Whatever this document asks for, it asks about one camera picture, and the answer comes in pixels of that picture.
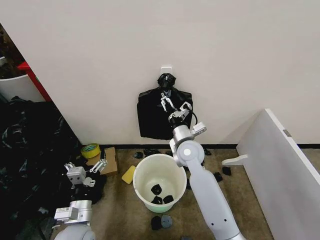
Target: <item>plastic bucket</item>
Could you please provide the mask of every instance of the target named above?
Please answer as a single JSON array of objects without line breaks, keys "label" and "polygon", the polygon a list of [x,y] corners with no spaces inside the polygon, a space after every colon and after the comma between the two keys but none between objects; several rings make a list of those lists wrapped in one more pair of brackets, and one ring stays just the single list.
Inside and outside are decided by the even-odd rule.
[{"label": "plastic bucket", "polygon": [[[159,184],[162,191],[159,195],[164,198],[172,195],[173,201],[166,204],[152,203],[155,194],[151,188]],[[179,201],[186,190],[187,176],[183,167],[178,167],[174,158],[166,154],[147,156],[137,166],[133,174],[135,193],[144,205],[154,213],[164,213]]]}]

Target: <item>black small object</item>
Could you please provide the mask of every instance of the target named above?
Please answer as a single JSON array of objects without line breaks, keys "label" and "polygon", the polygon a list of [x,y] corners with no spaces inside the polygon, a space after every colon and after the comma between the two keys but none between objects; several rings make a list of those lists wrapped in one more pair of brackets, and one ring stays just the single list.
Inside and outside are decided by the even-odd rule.
[{"label": "black small object", "polygon": [[162,192],[162,188],[160,187],[159,184],[154,185],[154,186],[151,188],[151,192],[153,192],[154,195],[159,195],[159,194]]},{"label": "black small object", "polygon": [[151,219],[151,228],[152,230],[159,230],[162,228],[162,225],[161,225],[161,217],[159,216],[154,216],[152,219]]},{"label": "black small object", "polygon": [[162,198],[158,197],[158,196],[155,196],[151,203],[161,205],[162,204]]},{"label": "black small object", "polygon": [[222,176],[221,176],[220,172],[215,172],[213,175],[214,175],[215,180],[216,180],[217,182],[220,182],[220,181],[222,181],[222,180],[223,180],[223,178],[222,178]]},{"label": "black small object", "polygon": [[190,180],[189,178],[186,180],[186,189],[191,190]]},{"label": "black small object", "polygon": [[212,155],[211,152],[208,149],[204,148],[203,150],[204,150],[204,155],[206,155],[206,156],[211,156]]},{"label": "black small object", "polygon": [[164,204],[171,203],[174,200],[174,197],[172,195],[168,195],[165,198],[163,198]]},{"label": "black small object", "polygon": [[169,155],[169,156],[171,156],[171,157],[174,156],[173,153],[172,153],[172,151],[170,151],[170,150],[166,151],[165,154],[167,154],[167,155]]},{"label": "black small object", "polygon": [[143,153],[146,157],[153,154],[160,154],[161,152],[158,149],[143,149]]},{"label": "black small object", "polygon": [[144,157],[144,154],[143,154],[141,151],[137,151],[137,152],[133,155],[133,157],[134,157],[135,159],[142,159],[142,158]]},{"label": "black small object", "polygon": [[223,167],[222,167],[222,172],[223,172],[223,174],[225,174],[225,175],[231,176],[231,168],[228,167],[228,166],[223,166]]}]

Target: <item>white board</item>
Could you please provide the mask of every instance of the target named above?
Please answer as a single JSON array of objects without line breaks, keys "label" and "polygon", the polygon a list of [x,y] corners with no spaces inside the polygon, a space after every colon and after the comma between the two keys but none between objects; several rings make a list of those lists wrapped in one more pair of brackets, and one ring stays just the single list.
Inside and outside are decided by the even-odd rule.
[{"label": "white board", "polygon": [[264,109],[236,149],[274,239],[320,239],[320,175],[284,130]]},{"label": "white board", "polygon": [[0,79],[0,94],[8,101],[15,96],[33,102],[45,101],[27,74],[13,78]]}]

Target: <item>black plastic bag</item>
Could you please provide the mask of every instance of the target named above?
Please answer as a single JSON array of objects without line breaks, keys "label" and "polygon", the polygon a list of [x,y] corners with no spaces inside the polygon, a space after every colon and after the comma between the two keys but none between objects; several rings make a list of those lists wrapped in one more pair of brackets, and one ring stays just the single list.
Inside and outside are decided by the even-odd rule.
[{"label": "black plastic bag", "polygon": [[[139,94],[137,113],[141,137],[162,140],[173,138],[173,129],[168,121],[169,114],[161,105],[161,93],[171,99],[176,109],[179,109],[184,102],[193,105],[191,93],[174,88],[175,82],[176,78],[173,75],[164,73],[158,79],[159,87]],[[188,128],[191,119],[192,114],[184,119]]]}]

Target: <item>yellow tape roll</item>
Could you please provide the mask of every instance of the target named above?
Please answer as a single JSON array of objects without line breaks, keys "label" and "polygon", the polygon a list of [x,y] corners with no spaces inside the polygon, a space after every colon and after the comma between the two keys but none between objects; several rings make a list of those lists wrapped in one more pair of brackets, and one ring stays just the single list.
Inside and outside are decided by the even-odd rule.
[{"label": "yellow tape roll", "polygon": [[81,148],[81,154],[86,159],[93,158],[100,153],[101,153],[100,147],[99,147],[99,144],[97,144],[97,143],[91,143],[91,144],[86,145],[83,148]]}]

